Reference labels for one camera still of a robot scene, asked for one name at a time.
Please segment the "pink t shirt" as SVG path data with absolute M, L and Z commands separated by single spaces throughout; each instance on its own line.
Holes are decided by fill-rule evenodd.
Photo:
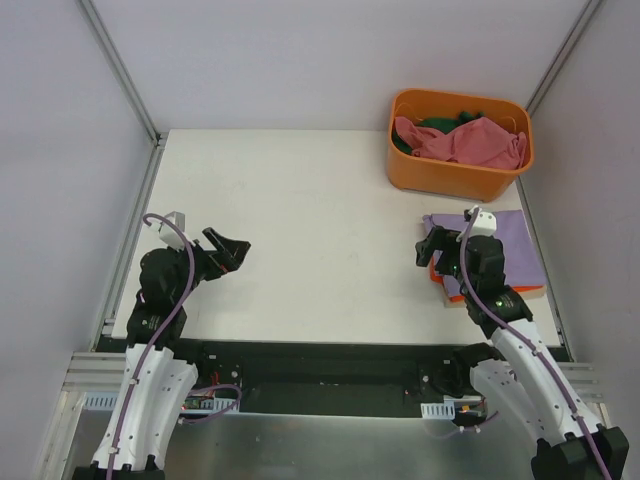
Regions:
M 510 133 L 486 117 L 449 133 L 417 126 L 401 116 L 395 118 L 394 126 L 414 157 L 500 170 L 517 170 L 525 163 L 526 135 Z

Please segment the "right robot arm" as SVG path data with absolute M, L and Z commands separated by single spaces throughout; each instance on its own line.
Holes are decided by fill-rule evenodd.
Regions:
M 504 249 L 492 236 L 435 226 L 416 245 L 416 264 L 459 283 L 485 342 L 462 347 L 430 377 L 438 392 L 477 392 L 490 413 L 526 439 L 536 479 L 619 479 L 629 442 L 581 399 L 542 341 L 522 297 L 507 285 Z

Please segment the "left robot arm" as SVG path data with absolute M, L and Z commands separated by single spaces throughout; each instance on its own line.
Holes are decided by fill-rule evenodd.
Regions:
M 76 479 L 162 479 L 169 441 L 192 389 L 204 387 L 211 365 L 180 337 L 188 296 L 202 282 L 238 270 L 251 247 L 212 228 L 209 250 L 164 222 L 153 226 L 163 245 L 139 262 L 139 288 L 127 322 L 125 368 L 105 434 Z

